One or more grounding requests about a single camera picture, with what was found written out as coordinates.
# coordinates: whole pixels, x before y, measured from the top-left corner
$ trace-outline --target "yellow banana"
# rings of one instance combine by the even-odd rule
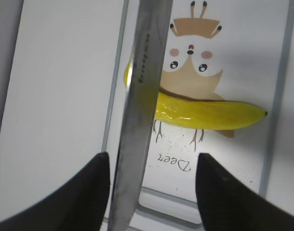
[[[125,84],[131,78],[131,63],[125,70]],[[250,126],[267,112],[249,103],[230,101],[189,101],[159,92],[155,118],[181,127],[232,130]]]

